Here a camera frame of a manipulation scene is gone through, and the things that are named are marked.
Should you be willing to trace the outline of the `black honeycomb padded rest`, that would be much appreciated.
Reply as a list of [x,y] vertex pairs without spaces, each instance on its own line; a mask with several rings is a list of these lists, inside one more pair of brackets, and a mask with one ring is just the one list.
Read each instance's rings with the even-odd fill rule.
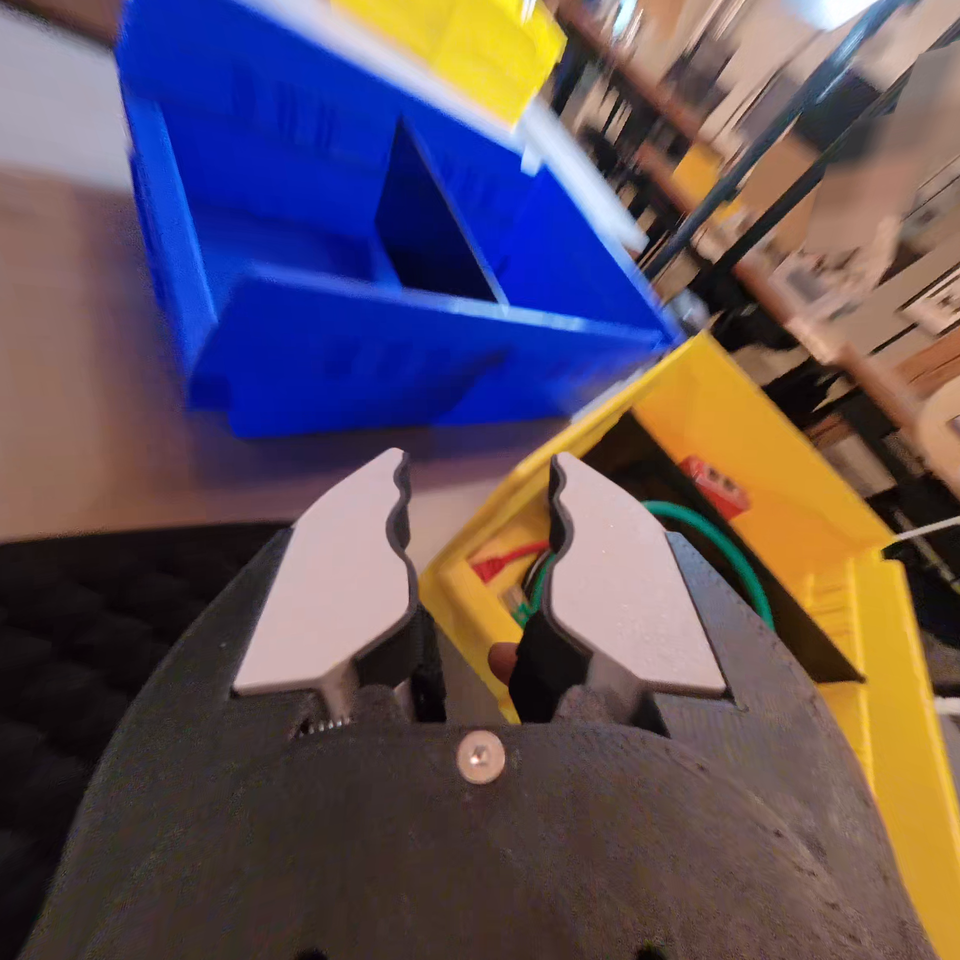
[[127,709],[283,528],[214,524],[2,544],[2,958],[16,958],[34,926]]

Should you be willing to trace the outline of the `blue plastic bin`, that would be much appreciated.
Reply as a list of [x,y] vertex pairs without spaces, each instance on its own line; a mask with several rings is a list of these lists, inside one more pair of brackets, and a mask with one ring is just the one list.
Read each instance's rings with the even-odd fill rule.
[[[235,435],[568,416],[683,342],[548,161],[410,80],[248,2],[126,2],[115,55],[185,402]],[[401,119],[507,305],[399,281],[375,215]]]

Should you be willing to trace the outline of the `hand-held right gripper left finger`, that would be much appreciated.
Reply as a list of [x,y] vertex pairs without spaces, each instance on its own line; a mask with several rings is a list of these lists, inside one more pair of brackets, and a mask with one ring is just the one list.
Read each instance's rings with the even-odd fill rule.
[[410,496],[409,458],[388,448],[294,522],[233,693],[309,691],[329,721],[349,722],[361,686],[407,680],[414,654],[400,633],[418,605]]

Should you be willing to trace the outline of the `yellow plastic bin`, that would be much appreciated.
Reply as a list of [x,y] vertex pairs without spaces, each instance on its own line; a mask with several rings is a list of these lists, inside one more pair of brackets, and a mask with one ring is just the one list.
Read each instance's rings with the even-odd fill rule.
[[419,59],[509,128],[539,95],[568,41],[540,1],[334,1],[332,6]]
[[642,499],[717,524],[681,463],[699,458],[745,490],[726,535],[856,753],[935,952],[958,958],[958,796],[906,570],[884,556],[893,533],[707,334],[532,451],[427,566],[425,606],[498,713],[519,722],[487,654],[521,639],[502,596],[529,563],[488,583],[473,565],[546,539],[549,462],[564,451],[606,474],[642,464],[654,485]]

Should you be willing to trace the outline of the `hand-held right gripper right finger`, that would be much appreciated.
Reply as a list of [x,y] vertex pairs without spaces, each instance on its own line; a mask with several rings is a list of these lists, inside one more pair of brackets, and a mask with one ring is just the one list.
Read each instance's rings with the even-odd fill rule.
[[723,699],[726,678],[661,522],[569,452],[551,459],[548,498],[556,559],[544,617],[586,654],[583,684],[616,714],[653,693]]

